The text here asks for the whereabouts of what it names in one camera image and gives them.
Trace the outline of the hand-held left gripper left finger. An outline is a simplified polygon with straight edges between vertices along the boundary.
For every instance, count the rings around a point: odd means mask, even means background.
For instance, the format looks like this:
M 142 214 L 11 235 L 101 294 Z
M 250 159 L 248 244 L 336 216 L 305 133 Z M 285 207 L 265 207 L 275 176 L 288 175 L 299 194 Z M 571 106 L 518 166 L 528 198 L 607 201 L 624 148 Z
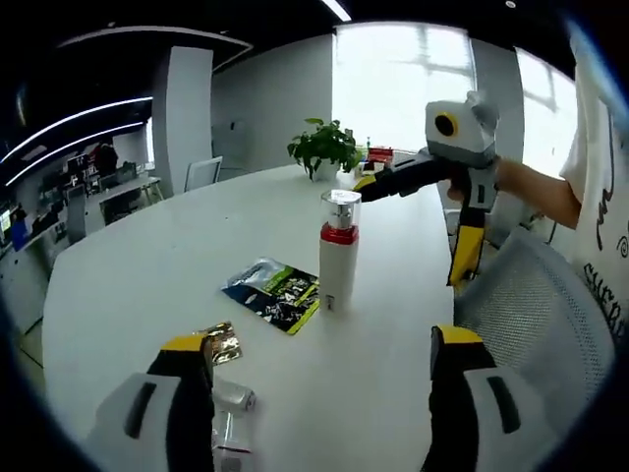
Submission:
M 177 336 L 101 402 L 86 451 L 102 471 L 212 471 L 213 416 L 209 336 Z

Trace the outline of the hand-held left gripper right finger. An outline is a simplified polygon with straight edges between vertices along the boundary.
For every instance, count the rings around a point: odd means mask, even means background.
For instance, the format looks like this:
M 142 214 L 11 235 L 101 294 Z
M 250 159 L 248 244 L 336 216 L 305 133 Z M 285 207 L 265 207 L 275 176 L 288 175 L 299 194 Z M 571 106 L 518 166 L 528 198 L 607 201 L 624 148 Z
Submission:
M 430 381 L 424 471 L 535 471 L 557 443 L 539 393 L 469 329 L 431 329 Z

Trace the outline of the person's right hand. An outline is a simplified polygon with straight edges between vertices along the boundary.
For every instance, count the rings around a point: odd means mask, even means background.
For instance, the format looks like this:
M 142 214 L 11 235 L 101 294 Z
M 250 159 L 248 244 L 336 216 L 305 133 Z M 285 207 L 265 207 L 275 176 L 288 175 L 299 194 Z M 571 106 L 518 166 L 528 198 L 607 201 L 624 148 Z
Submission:
M 450 200 L 462 205 L 469 199 L 469 194 L 470 184 L 466 178 L 452 178 L 449 180 L 446 195 Z

